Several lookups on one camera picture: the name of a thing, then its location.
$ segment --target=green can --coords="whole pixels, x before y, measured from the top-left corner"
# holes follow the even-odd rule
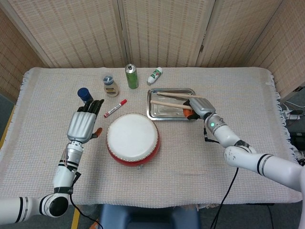
[[[133,64],[128,64],[125,67],[125,74],[127,77],[128,86],[131,89],[136,89],[139,86],[137,68]]]

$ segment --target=red drum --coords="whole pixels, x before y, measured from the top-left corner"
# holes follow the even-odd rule
[[[138,166],[151,160],[160,147],[155,124],[142,114],[125,114],[108,128],[110,155],[126,166]]]

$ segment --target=woven screen panel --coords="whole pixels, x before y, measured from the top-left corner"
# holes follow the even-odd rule
[[[55,67],[123,67],[112,0],[9,0]]]
[[[192,67],[213,0],[122,0],[131,62],[137,67]]]
[[[305,1],[284,0],[249,53],[246,66],[267,68],[282,100],[305,83]]]
[[[238,67],[282,0],[216,0],[197,65]]]
[[[17,101],[23,75],[32,67],[45,65],[0,10],[0,94]]]

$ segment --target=blue object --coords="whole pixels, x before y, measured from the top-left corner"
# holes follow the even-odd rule
[[[105,76],[103,79],[105,85],[111,85],[113,83],[113,77],[110,75]]]
[[[81,98],[81,100],[84,101],[84,103],[88,101],[92,101],[93,98],[89,92],[89,90],[85,87],[82,87],[81,89],[78,90],[77,95]]]
[[[104,204],[100,223],[105,229],[201,229],[195,207],[138,208]]]

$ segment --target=yellow tape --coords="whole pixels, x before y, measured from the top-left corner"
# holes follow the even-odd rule
[[[80,212],[77,209],[74,209],[74,215],[73,215],[71,229],[77,229],[79,219],[80,219]]]
[[[13,110],[11,111],[10,118],[9,118],[9,120],[8,120],[8,123],[6,123],[6,127],[5,127],[5,129],[4,129],[4,132],[3,132],[3,135],[2,135],[2,138],[1,138],[1,141],[0,141],[0,149],[1,149],[2,146],[3,146],[4,140],[5,140],[5,136],[6,136],[7,132],[8,132],[8,128],[9,128],[9,126],[10,126],[11,119],[13,118],[14,111],[15,111],[15,106],[14,106]]]

